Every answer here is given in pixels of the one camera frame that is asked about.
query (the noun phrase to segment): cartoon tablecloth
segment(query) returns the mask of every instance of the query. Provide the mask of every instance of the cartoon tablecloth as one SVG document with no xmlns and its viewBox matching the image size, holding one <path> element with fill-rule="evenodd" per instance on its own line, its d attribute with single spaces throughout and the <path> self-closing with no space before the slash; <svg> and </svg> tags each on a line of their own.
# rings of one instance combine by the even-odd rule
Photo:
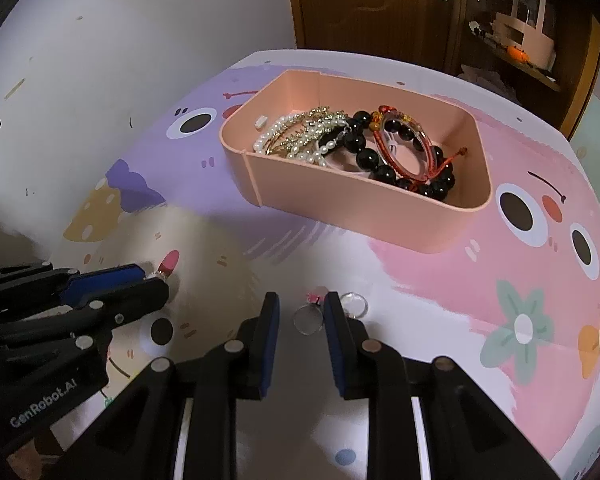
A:
<svg viewBox="0 0 600 480">
<path fill-rule="evenodd" d="M 246 202 L 218 130 L 289 67 L 464 107 L 487 152 L 489 206 L 451 248 L 420 254 Z M 563 479 L 600 452 L 600 206 L 564 137 L 495 94 L 368 56 L 253 54 L 174 104 L 116 161 L 52 261 L 155 270 L 167 255 L 170 302 L 114 332 L 110 383 L 55 426 L 63 445 L 152 358 L 202 355 L 274 290 L 282 319 L 273 383 L 264 402 L 238 404 L 240 478 L 364 478 L 366 403 L 339 399 L 324 331 L 303 336 L 292 325 L 306 295 L 328 289 L 364 296 L 369 333 L 403 355 L 455 359 Z"/>
</svg>

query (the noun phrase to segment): wooden shelf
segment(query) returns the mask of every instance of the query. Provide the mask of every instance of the wooden shelf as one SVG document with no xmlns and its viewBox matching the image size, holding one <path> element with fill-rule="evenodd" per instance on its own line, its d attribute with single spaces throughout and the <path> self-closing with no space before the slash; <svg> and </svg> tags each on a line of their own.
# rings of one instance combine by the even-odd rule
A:
<svg viewBox="0 0 600 480">
<path fill-rule="evenodd" d="M 491 44 L 487 40 L 483 40 L 482 38 L 480 38 L 480 39 L 485 44 L 485 46 L 487 46 L 487 48 L 489 50 L 491 50 L 491 52 L 493 54 L 495 54 L 497 57 L 499 57 L 501 60 L 509 63 L 511 66 L 514 66 L 519 70 L 522 70 L 522 72 L 524 72 L 525 74 L 529 74 L 532 78 L 537 79 L 539 82 L 541 82 L 545 86 L 548 86 L 554 92 L 560 91 L 560 85 L 551 81 L 547 76 L 542 74 L 539 70 L 536 70 L 535 68 L 529 66 L 526 63 L 520 63 L 519 61 L 516 61 L 509 54 L 507 54 L 506 51 L 502 47 L 493 46 L 493 44 Z"/>
</svg>

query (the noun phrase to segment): door frame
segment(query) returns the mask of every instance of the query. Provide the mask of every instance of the door frame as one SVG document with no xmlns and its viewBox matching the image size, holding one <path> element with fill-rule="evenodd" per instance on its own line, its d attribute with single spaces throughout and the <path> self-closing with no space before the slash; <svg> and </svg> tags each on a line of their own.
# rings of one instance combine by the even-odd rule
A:
<svg viewBox="0 0 600 480">
<path fill-rule="evenodd" d="M 461 23 L 464 22 L 466 0 L 453 0 L 451 16 L 449 21 L 449 34 L 446 39 L 445 59 L 443 71 L 450 73 L 454 64 L 458 62 L 460 52 Z M 306 36 L 304 34 L 304 17 L 302 16 L 302 5 L 300 0 L 291 0 L 291 15 L 294 20 L 294 31 L 296 34 L 296 47 L 305 48 Z"/>
</svg>

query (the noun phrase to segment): pink cartoon character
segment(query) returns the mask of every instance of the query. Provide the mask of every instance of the pink cartoon character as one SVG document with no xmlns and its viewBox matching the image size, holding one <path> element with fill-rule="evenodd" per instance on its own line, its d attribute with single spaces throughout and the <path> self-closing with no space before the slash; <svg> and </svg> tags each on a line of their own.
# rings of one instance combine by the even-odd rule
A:
<svg viewBox="0 0 600 480">
<path fill-rule="evenodd" d="M 600 371 L 600 206 L 563 155 L 458 104 L 478 121 L 491 203 L 443 253 L 370 245 L 397 290 L 471 317 L 481 364 L 509 377 L 514 421 L 550 460 Z"/>
</svg>

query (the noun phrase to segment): printed cartoon eye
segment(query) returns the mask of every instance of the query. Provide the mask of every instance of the printed cartoon eye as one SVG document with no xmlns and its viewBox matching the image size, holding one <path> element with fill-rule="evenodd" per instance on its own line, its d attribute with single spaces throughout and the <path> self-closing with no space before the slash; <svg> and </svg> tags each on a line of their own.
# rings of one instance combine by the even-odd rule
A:
<svg viewBox="0 0 600 480">
<path fill-rule="evenodd" d="M 167 128 L 167 137 L 170 139 L 183 139 L 201 132 L 216 118 L 215 108 L 198 108 L 178 117 Z"/>
<path fill-rule="evenodd" d="M 600 274 L 598 251 L 589 232 L 580 224 L 573 223 L 569 228 L 571 246 L 576 253 L 576 260 L 590 280 L 596 280 Z"/>
<path fill-rule="evenodd" d="M 165 356 L 173 341 L 173 323 L 166 312 L 152 312 L 142 318 L 140 346 L 152 357 Z"/>
<path fill-rule="evenodd" d="M 496 190 L 498 212 L 509 230 L 531 247 L 547 241 L 549 228 L 538 202 L 515 184 L 500 184 Z"/>
</svg>

